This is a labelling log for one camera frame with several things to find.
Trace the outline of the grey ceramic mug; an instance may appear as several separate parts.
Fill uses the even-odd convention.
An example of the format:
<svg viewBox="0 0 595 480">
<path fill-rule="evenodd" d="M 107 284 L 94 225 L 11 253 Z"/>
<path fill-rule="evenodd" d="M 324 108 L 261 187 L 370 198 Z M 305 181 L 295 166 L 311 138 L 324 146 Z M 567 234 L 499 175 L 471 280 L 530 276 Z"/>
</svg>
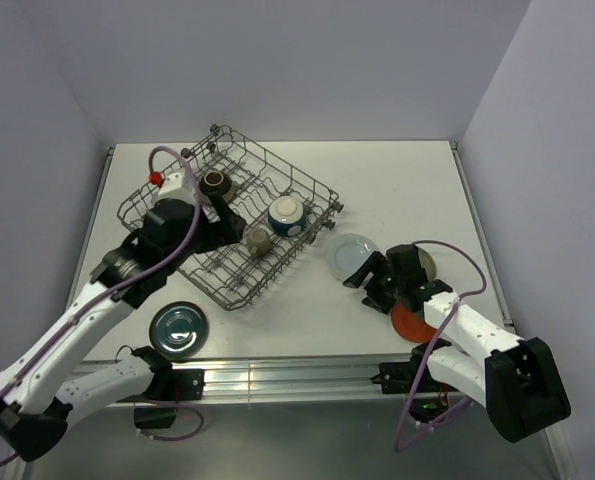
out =
<svg viewBox="0 0 595 480">
<path fill-rule="evenodd" d="M 245 246 L 252 257 L 265 256 L 272 248 L 269 232 L 261 227 L 249 230 L 245 235 Z"/>
</svg>

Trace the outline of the brown bowl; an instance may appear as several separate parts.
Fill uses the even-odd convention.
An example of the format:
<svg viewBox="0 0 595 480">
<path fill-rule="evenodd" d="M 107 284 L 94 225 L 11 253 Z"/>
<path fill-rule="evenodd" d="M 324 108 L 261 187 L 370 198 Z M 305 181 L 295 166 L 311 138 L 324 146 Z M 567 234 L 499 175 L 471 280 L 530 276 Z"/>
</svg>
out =
<svg viewBox="0 0 595 480">
<path fill-rule="evenodd" d="M 203 204 L 210 204 L 209 195 L 219 194 L 225 202 L 230 202 L 236 195 L 237 186 L 231 177 L 221 170 L 207 171 L 199 181 L 200 196 Z"/>
</svg>

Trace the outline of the teal bowl cream inside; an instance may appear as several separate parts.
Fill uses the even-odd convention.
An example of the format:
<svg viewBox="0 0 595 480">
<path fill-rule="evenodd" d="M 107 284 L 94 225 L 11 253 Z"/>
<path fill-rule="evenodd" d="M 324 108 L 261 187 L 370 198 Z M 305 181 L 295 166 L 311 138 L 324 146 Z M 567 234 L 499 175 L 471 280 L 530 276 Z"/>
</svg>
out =
<svg viewBox="0 0 595 480">
<path fill-rule="evenodd" d="M 281 237 L 299 235 L 306 227 L 303 203 L 291 195 L 276 198 L 268 207 L 267 221 L 271 230 Z"/>
</svg>

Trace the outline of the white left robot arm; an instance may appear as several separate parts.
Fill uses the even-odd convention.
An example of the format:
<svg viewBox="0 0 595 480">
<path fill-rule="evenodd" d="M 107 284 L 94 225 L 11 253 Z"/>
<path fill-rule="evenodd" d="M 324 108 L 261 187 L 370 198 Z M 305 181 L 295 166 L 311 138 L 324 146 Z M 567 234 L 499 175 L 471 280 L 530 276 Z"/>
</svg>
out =
<svg viewBox="0 0 595 480">
<path fill-rule="evenodd" d="M 217 194 L 218 218 L 178 199 L 158 201 L 93 270 L 44 336 L 0 372 L 0 436 L 26 462 L 48 453 L 80 420 L 126 398 L 161 401 L 174 390 L 172 364 L 151 347 L 76 381 L 71 372 L 191 255 L 237 244 L 246 221 Z"/>
</svg>

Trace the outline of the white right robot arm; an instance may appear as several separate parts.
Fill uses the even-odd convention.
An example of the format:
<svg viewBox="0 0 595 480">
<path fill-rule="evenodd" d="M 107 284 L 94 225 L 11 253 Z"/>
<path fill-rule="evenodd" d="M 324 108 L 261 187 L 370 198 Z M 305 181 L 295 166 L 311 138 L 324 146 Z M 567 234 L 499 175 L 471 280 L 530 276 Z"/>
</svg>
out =
<svg viewBox="0 0 595 480">
<path fill-rule="evenodd" d="M 400 420 L 420 428 L 408 440 L 397 436 L 402 452 L 431 429 L 472 403 L 481 405 L 493 427 L 516 443 L 570 417 L 571 404 L 550 347 L 540 338 L 524 339 L 467 304 L 488 283 L 457 293 L 432 279 L 422 266 L 424 241 L 373 252 L 343 284 L 365 291 L 363 304 L 381 313 L 401 307 L 433 329 L 417 342 L 402 374 L 382 370 L 373 382 L 406 396 Z"/>
</svg>

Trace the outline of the light blue scalloped plate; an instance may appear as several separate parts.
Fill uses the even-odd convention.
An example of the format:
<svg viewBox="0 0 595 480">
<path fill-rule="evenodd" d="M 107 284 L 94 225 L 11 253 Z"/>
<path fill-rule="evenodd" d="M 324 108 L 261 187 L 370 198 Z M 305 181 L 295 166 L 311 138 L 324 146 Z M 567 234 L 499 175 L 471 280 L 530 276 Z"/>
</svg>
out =
<svg viewBox="0 0 595 480">
<path fill-rule="evenodd" d="M 344 281 L 354 274 L 377 251 L 374 241 L 356 233 L 335 236 L 325 248 L 324 259 L 329 273 Z"/>
</svg>

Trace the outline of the grey round plate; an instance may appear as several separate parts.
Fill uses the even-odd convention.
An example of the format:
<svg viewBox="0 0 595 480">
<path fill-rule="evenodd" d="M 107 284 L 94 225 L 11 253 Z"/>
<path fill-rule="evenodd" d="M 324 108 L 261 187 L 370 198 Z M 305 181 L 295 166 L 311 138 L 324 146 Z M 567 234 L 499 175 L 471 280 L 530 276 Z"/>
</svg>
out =
<svg viewBox="0 0 595 480">
<path fill-rule="evenodd" d="M 418 256 L 420 264 L 425 270 L 428 280 L 435 280 L 437 278 L 437 266 L 433 257 L 421 247 L 418 248 Z"/>
</svg>

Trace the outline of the orange round plate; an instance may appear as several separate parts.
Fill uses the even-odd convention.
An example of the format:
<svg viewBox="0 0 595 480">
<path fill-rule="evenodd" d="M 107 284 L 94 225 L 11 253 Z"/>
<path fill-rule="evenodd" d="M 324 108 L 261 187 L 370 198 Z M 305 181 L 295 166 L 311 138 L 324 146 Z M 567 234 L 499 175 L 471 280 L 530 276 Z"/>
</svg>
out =
<svg viewBox="0 0 595 480">
<path fill-rule="evenodd" d="M 400 303 L 393 306 L 390 317 L 394 331 L 409 342 L 426 343 L 436 333 L 435 328 L 427 325 L 417 315 L 406 310 Z"/>
</svg>

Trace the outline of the dark teal plate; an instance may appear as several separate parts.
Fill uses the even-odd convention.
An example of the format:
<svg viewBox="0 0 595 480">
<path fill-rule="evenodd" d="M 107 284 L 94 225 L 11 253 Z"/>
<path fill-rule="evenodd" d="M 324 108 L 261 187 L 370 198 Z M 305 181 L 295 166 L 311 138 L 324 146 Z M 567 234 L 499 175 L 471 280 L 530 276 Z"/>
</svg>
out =
<svg viewBox="0 0 595 480">
<path fill-rule="evenodd" d="M 209 336 L 209 323 L 195 303 L 177 301 L 162 307 L 149 329 L 152 347 L 171 361 L 187 361 L 202 349 Z"/>
</svg>

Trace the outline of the aluminium table edge rail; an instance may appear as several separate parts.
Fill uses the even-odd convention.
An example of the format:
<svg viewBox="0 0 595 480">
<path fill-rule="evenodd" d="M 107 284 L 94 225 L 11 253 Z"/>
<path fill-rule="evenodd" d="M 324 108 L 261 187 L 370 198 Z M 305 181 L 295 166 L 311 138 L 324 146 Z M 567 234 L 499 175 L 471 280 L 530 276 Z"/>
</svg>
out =
<svg viewBox="0 0 595 480">
<path fill-rule="evenodd" d="M 115 402 L 135 401 L 130 396 L 143 393 L 154 372 L 139 358 L 110 363 L 78 381 L 69 380 L 71 365 L 65 360 L 39 362 L 24 355 L 15 362 L 16 374 L 0 376 L 0 396 L 25 414 L 42 414 L 59 405 L 60 415 L 74 411 L 103 408 Z M 492 350 L 475 359 L 453 346 L 413 355 L 405 361 L 417 364 L 410 393 L 416 394 L 422 375 L 456 389 L 483 407 L 524 407 L 532 397 L 540 398 L 548 390 L 547 363 L 543 354 L 530 349 L 527 342 L 507 351 Z M 306 361 L 234 361 L 215 366 L 204 364 L 174 369 L 201 368 L 205 371 L 204 394 L 227 392 L 246 397 L 256 392 L 287 394 L 301 399 L 310 387 L 317 392 L 338 393 L 344 386 L 371 383 L 379 364 L 327 363 L 321 359 Z"/>
</svg>

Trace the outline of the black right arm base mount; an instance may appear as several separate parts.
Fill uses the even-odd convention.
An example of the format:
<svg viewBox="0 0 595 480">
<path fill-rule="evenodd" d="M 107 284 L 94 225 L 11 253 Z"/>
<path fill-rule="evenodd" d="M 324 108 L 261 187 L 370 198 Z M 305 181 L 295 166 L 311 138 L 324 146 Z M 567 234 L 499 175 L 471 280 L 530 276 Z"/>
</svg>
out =
<svg viewBox="0 0 595 480">
<path fill-rule="evenodd" d="M 371 377 L 370 381 L 373 385 L 379 385 L 384 395 L 407 396 L 410 394 L 416 373 L 417 364 L 414 361 L 382 362 L 378 365 L 378 373 Z M 456 404 L 452 405 L 450 393 L 454 392 L 456 392 L 455 388 L 433 380 L 425 372 L 411 403 L 408 419 L 416 426 L 420 426 L 431 423 L 447 412 L 448 415 L 439 422 L 439 425 L 449 422 L 472 405 L 472 402 L 460 408 L 457 408 Z"/>
</svg>

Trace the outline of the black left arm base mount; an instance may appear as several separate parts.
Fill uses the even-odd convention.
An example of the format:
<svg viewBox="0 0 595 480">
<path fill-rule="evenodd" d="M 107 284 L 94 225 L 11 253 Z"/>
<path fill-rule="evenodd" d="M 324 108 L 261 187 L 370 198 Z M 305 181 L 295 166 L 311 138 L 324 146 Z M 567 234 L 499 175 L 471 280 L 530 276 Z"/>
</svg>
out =
<svg viewBox="0 0 595 480">
<path fill-rule="evenodd" d="M 116 354 L 115 362 L 118 362 L 119 353 L 124 348 L 130 351 L 127 359 L 139 358 L 154 372 L 146 390 L 129 397 L 129 400 L 137 403 L 149 404 L 149 407 L 133 409 L 133 424 L 137 434 L 160 442 L 177 442 L 197 436 L 203 430 L 205 416 L 196 407 L 183 403 L 202 399 L 205 371 L 201 368 L 174 369 L 168 359 L 148 346 L 132 348 L 123 345 Z M 157 433 L 157 430 L 171 428 L 183 411 L 190 412 L 197 419 L 197 426 L 191 432 L 177 437 Z"/>
</svg>

